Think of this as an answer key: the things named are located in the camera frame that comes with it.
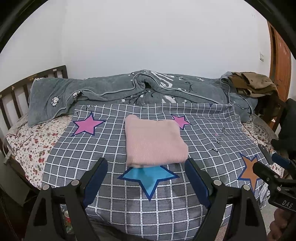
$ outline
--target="gray blanket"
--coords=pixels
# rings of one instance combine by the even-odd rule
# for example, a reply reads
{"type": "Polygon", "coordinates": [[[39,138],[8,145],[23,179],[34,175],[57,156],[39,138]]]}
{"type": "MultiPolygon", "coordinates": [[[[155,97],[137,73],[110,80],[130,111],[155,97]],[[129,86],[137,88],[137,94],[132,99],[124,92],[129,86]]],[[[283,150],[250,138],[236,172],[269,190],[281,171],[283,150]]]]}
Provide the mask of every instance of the gray blanket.
{"type": "Polygon", "coordinates": [[[75,106],[95,104],[208,103],[235,104],[246,122],[257,99],[241,97],[231,87],[227,72],[220,79],[161,74],[141,70],[129,74],[85,80],[35,79],[31,89],[28,126],[47,122],[62,114],[73,114],[75,106]]]}

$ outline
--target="pink folded towel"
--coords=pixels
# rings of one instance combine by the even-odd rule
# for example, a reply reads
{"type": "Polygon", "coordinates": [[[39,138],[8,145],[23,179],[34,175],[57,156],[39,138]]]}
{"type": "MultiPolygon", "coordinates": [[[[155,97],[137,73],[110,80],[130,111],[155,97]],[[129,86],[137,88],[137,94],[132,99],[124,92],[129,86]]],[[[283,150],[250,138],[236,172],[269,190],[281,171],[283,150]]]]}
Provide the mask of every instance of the pink folded towel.
{"type": "Polygon", "coordinates": [[[144,120],[129,115],[124,122],[128,166],[142,168],[187,160],[188,146],[174,120],[144,120]]]}

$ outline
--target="gray checkered blanket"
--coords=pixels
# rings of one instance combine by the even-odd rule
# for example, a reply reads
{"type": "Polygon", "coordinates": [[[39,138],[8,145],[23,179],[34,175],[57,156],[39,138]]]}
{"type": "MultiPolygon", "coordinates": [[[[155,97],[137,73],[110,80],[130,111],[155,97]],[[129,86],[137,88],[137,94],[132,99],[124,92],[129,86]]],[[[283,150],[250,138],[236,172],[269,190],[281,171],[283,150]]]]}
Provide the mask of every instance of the gray checkered blanket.
{"type": "MultiPolygon", "coordinates": [[[[105,157],[108,161],[107,175],[95,200],[86,209],[92,218],[150,240],[193,237],[207,210],[199,203],[183,164],[162,167],[175,177],[156,183],[150,198],[141,182],[123,178],[129,171],[123,120],[131,114],[150,120],[184,117],[188,124],[181,128],[181,137],[189,147],[189,156],[198,166],[226,185],[250,185],[260,206],[265,203],[266,184],[259,179],[251,182],[243,173],[247,168],[246,161],[256,159],[264,164],[267,161],[257,145],[242,131],[232,105],[78,106],[72,121],[50,152],[42,185],[67,185],[73,179],[81,178],[100,157],[105,157]],[[83,130],[84,121],[96,121],[93,124],[96,126],[92,130],[88,125],[88,129],[83,130]]],[[[230,212],[229,205],[223,225],[228,222],[230,212]]]]}

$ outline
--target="pink star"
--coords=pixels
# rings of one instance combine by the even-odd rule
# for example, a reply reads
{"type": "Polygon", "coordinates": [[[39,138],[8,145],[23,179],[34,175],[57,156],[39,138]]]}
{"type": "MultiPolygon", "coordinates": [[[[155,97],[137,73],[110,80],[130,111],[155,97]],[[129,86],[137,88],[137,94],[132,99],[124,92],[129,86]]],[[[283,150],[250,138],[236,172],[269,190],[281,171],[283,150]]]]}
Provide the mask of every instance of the pink star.
{"type": "Polygon", "coordinates": [[[105,120],[95,120],[93,113],[91,112],[90,115],[84,119],[84,120],[76,120],[73,121],[75,125],[78,126],[77,130],[72,136],[75,136],[77,134],[80,134],[82,132],[89,133],[91,135],[94,135],[95,128],[104,123],[105,120]]]}
{"type": "Polygon", "coordinates": [[[185,116],[178,117],[178,116],[172,115],[172,117],[174,121],[178,123],[181,130],[184,130],[184,126],[191,126],[191,124],[185,120],[185,116]]]}

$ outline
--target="wooden bed frame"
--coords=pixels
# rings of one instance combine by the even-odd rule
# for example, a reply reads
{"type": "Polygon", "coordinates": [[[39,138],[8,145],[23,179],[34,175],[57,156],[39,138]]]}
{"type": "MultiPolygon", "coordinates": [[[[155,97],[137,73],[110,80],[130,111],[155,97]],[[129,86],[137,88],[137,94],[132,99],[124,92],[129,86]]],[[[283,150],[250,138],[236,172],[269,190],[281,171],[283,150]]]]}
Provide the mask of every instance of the wooden bed frame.
{"type": "MultiPolygon", "coordinates": [[[[27,105],[29,106],[29,102],[28,102],[29,101],[28,84],[32,83],[35,78],[42,78],[42,77],[47,78],[48,75],[52,75],[52,74],[54,75],[55,78],[57,78],[58,77],[58,73],[57,73],[58,71],[62,72],[63,78],[65,78],[65,79],[68,78],[67,68],[66,68],[65,65],[63,65],[63,66],[48,69],[48,70],[39,72],[37,74],[31,75],[31,76],[29,76],[27,78],[24,78],[24,79],[22,79],[22,80],[20,80],[20,81],[18,81],[16,83],[14,83],[13,85],[7,87],[6,89],[4,89],[4,90],[2,90],[0,92],[0,109],[1,109],[5,124],[6,124],[8,129],[11,128],[11,124],[9,122],[9,119],[7,117],[7,114],[6,114],[6,111],[5,111],[5,108],[4,108],[4,104],[3,104],[3,101],[2,101],[3,97],[5,97],[7,95],[11,95],[17,117],[21,118],[22,115],[21,115],[20,108],[19,108],[18,103],[17,103],[16,96],[15,96],[15,89],[23,88],[24,93],[25,93],[25,97],[26,97],[26,101],[27,101],[27,105]]],[[[7,146],[3,145],[3,141],[1,139],[0,139],[0,149],[1,149],[1,152],[3,154],[8,152],[7,146]]]]}

